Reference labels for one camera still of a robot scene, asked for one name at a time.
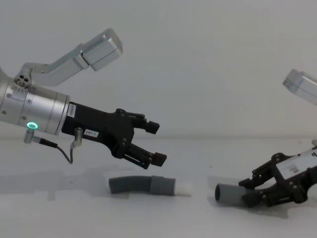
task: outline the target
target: white label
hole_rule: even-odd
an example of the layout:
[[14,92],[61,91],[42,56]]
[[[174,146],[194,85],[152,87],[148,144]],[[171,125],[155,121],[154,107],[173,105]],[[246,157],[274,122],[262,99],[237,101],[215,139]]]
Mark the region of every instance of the white label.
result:
[[92,136],[92,137],[97,137],[99,134],[99,132],[96,132],[96,131],[93,131],[93,130],[88,130],[86,129],[85,132],[84,132],[84,135],[89,135],[89,136]]
[[75,112],[76,112],[76,105],[74,105],[74,104],[69,104],[67,115],[68,115],[69,117],[74,118],[74,117],[75,117]]
[[317,149],[304,152],[276,164],[284,179],[289,179],[315,166],[317,166]]

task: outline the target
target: black cable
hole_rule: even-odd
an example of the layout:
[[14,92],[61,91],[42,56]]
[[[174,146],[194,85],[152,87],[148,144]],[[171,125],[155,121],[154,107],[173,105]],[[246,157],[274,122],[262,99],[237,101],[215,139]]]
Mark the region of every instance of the black cable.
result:
[[73,149],[70,149],[70,158],[66,155],[66,153],[60,148],[60,147],[56,147],[62,154],[63,156],[66,158],[66,160],[72,164],[73,163]]
[[54,142],[51,142],[49,140],[46,140],[44,138],[40,138],[40,140],[38,141],[39,144],[41,145],[46,145],[46,146],[49,146],[49,147],[52,147],[52,148],[56,148],[58,149],[62,154],[63,156],[66,158],[66,160],[72,164],[73,163],[73,148],[70,149],[70,158],[66,155],[66,153]]

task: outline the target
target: aluminum cylindrical joint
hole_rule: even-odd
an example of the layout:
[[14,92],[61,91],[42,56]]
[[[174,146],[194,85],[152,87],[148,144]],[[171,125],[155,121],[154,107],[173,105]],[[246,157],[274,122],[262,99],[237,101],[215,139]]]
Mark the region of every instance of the aluminum cylindrical joint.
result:
[[69,96],[36,85],[21,88],[15,84],[14,79],[1,75],[1,71],[0,95],[0,111],[5,112],[0,114],[0,120],[23,127],[32,122],[36,125],[33,129],[54,135],[61,131],[67,115]]

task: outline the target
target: green led ring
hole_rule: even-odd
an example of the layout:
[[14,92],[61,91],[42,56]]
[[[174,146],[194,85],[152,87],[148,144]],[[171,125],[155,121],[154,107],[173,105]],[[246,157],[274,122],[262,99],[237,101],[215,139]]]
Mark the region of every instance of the green led ring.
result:
[[35,122],[29,122],[26,124],[30,129],[37,129],[39,126]]

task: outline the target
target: white wall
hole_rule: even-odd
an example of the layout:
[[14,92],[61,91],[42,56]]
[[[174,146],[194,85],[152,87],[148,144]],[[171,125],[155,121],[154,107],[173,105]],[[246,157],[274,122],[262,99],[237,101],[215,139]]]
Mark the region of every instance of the white wall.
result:
[[[112,27],[123,56],[54,90],[107,112],[145,113],[160,136],[314,136],[317,108],[281,83],[292,68],[317,76],[316,8],[314,0],[0,1],[0,65],[14,76],[24,62],[53,62]],[[0,128],[3,137],[24,132]]]

